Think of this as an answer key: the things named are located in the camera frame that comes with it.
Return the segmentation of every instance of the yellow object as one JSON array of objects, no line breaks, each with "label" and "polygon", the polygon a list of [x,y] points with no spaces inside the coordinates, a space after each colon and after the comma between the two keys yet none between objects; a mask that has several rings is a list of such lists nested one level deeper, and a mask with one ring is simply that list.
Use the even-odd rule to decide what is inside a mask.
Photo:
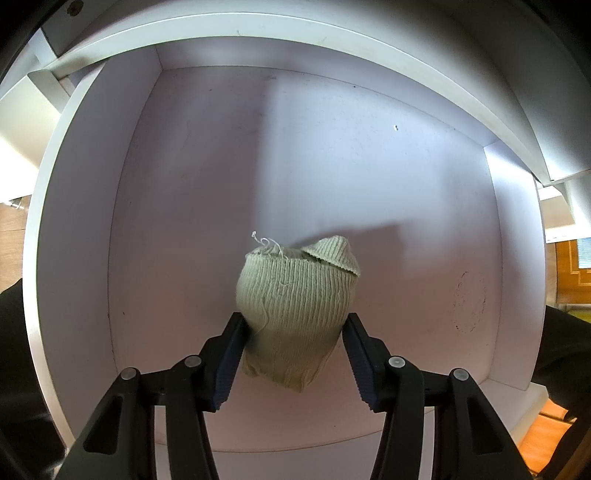
[{"label": "yellow object", "polygon": [[302,249],[267,241],[249,253],[236,286],[236,303],[252,330],[245,373],[301,392],[335,347],[358,277],[342,236]]}]

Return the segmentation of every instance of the silver rivet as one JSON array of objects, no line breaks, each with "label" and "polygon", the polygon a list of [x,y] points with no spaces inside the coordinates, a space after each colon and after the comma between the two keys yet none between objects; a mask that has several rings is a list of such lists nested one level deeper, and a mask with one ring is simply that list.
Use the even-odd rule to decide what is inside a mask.
[{"label": "silver rivet", "polygon": [[466,372],[463,368],[456,368],[453,371],[453,376],[456,377],[458,380],[461,380],[462,382],[470,378],[470,374]]},{"label": "silver rivet", "polygon": [[401,356],[391,356],[388,359],[388,363],[394,368],[402,368],[406,365],[406,361]]},{"label": "silver rivet", "polygon": [[198,355],[191,355],[185,359],[185,365],[189,368],[198,367],[201,365],[201,357]]},{"label": "silver rivet", "polygon": [[121,372],[121,378],[123,380],[131,380],[133,377],[135,377],[135,374],[135,368],[128,367]]}]

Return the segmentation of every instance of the orange tile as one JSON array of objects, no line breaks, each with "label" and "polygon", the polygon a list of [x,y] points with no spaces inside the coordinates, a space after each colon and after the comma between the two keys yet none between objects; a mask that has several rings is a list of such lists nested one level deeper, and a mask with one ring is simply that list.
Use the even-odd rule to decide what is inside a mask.
[{"label": "orange tile", "polygon": [[519,444],[519,452],[530,470],[537,473],[548,464],[558,442],[569,427],[570,423],[538,415]]},{"label": "orange tile", "polygon": [[566,415],[567,411],[568,410],[560,407],[559,405],[554,403],[552,400],[548,400],[546,402],[546,405],[544,405],[544,407],[542,408],[542,411],[540,413],[544,413],[544,414],[548,415],[549,417],[554,417],[555,419],[562,420],[562,419],[564,419],[564,416]]}]

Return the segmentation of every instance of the rolled sock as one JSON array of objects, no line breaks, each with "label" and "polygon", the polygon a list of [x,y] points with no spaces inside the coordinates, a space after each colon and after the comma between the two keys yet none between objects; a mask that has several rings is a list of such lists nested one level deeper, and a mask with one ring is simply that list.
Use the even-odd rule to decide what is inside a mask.
[{"label": "rolled sock", "polygon": [[335,347],[358,277],[342,236],[302,249],[269,244],[250,252],[236,286],[238,308],[252,330],[245,373],[301,392]]}]

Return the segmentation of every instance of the small hole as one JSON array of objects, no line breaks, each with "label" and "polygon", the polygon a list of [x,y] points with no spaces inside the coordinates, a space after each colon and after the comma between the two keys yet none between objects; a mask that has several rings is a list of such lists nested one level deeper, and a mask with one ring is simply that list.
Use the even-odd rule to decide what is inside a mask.
[{"label": "small hole", "polygon": [[66,10],[67,14],[71,17],[75,17],[82,11],[82,7],[84,6],[84,2],[82,0],[74,0],[69,6],[68,10]]}]

